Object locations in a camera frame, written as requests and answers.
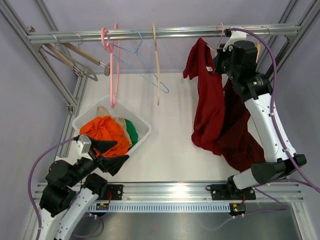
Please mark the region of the orange t shirt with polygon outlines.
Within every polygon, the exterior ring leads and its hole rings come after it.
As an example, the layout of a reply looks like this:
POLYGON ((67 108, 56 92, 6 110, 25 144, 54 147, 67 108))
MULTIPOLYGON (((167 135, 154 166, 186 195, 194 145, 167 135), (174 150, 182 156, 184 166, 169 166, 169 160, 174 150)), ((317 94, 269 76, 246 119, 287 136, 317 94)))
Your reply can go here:
POLYGON ((104 157, 123 156, 130 147, 130 141, 123 128, 111 116, 94 118, 79 130, 79 134, 87 134, 90 138, 99 141, 117 141, 115 146, 102 154, 104 157))

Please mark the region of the green t shirt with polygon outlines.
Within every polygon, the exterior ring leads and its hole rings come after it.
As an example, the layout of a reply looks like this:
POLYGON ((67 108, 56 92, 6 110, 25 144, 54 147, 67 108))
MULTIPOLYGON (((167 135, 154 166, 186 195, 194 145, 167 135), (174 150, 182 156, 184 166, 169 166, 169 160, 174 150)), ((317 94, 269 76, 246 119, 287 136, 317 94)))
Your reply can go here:
POLYGON ((126 131, 127 131, 128 135, 129 135, 131 143, 132 143, 130 148, 132 148, 134 145, 136 145, 138 143, 139 136, 138 136, 138 133, 137 133, 136 128, 133 125, 133 123, 130 120, 126 119, 126 118, 124 120, 125 120, 125 123, 126 123, 126 131))

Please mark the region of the beige t shirt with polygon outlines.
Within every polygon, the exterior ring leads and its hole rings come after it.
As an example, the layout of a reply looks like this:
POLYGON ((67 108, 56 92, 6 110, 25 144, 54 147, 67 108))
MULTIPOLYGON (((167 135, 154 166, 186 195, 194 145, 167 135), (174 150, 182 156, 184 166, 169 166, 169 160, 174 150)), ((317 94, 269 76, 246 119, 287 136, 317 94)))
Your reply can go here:
MULTIPOLYGON (((112 116, 109 111, 104 106, 98 106, 96 110, 96 117, 105 117, 105 116, 112 116)), ((129 141, 129 148, 133 146, 131 137, 127 131, 127 123, 123 117, 117 116, 113 118, 117 124, 122 127, 125 137, 129 141)))

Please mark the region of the beige round hook hanger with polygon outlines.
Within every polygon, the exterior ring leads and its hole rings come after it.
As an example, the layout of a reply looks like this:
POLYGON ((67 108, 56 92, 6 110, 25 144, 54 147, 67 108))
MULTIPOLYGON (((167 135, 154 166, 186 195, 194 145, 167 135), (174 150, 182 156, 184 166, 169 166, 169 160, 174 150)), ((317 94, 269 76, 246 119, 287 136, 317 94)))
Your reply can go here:
POLYGON ((156 62, 156 77, 157 77, 157 106, 160 105, 161 98, 161 81, 160 81, 160 62, 159 62, 159 53, 158 53, 158 42, 156 35, 156 25, 152 24, 152 33, 154 41, 154 50, 155 50, 155 62, 156 62))

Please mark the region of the pink plastic hanger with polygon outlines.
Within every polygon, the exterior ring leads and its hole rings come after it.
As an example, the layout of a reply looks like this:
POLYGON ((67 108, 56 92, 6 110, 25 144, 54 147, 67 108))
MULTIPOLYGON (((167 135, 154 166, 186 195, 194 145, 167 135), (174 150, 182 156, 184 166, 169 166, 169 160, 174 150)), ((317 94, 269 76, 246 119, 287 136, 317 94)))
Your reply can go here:
POLYGON ((121 49, 119 48, 121 41, 111 40, 109 36, 109 32, 107 28, 103 27, 100 30, 100 39, 102 47, 105 51, 109 52, 109 81, 110 81, 110 106, 111 108, 115 108, 117 104, 118 91, 119 91, 119 81, 120 81, 120 60, 117 59, 115 64, 115 50, 117 53, 121 53, 121 49))

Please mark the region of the light blue wire hanger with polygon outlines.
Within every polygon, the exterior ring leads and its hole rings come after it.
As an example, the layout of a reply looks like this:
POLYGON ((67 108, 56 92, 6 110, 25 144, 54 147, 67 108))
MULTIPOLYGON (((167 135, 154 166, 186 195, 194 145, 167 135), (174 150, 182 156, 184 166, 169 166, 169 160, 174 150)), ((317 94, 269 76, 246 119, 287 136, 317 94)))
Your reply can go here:
MULTIPOLYGON (((137 47, 135 48, 135 50, 129 50, 127 48, 124 48, 121 46, 121 44, 119 44, 119 47, 120 48, 120 53, 118 54, 118 51, 115 50, 115 55, 116 55, 116 60, 119 59, 120 60, 120 64, 124 64, 126 67, 129 67, 134 73, 140 75, 141 77, 143 77, 147 82, 151 83, 152 85, 154 85, 155 87, 157 87, 157 73, 155 71, 153 71, 150 67, 149 64, 147 64, 143 58, 141 57, 139 51, 140 51, 140 48, 142 46, 142 43, 143 43, 143 35, 142 33, 137 30, 137 29, 131 29, 129 30, 130 33, 135 33, 138 35, 138 40, 139 40, 139 43, 137 45, 137 47), (147 68, 147 70, 149 71, 150 74, 153 75, 153 77, 155 78, 156 81, 151 81, 149 78, 143 76, 143 74, 141 72, 139 72, 136 68, 134 68, 133 66, 129 65, 127 62, 125 62, 124 60, 121 59, 121 50, 125 51, 125 52, 128 52, 130 54, 133 54, 133 55, 136 55, 136 57, 139 59, 139 61, 147 68)), ((168 94, 170 92, 169 88, 162 82, 160 81, 160 91, 162 91, 163 93, 165 94, 168 94)))

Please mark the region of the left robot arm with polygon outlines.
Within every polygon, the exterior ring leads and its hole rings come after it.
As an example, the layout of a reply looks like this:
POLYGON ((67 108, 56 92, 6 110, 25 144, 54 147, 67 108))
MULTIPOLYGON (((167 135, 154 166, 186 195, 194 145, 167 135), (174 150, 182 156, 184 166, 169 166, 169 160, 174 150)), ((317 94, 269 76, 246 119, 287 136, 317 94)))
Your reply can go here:
POLYGON ((128 154, 106 157, 103 154, 115 147, 115 140, 96 140, 86 134, 71 138, 77 144, 76 163, 54 161, 45 177, 38 218, 38 240, 68 240, 89 207, 103 198, 110 203, 114 191, 108 181, 94 173, 99 169, 114 176, 129 159, 128 154))

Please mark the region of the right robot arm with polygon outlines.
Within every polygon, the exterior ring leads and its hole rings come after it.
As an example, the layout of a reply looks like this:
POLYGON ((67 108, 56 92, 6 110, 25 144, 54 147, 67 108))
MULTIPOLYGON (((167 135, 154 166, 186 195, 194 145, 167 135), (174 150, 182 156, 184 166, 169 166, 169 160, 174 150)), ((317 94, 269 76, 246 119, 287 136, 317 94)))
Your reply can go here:
POLYGON ((265 74, 257 72, 258 49, 249 40, 228 40, 214 58, 215 72, 226 74, 232 90, 250 113, 262 144, 264 160, 230 176, 226 193, 239 198, 245 190, 285 178, 307 163, 289 141, 279 118, 274 89, 265 74))

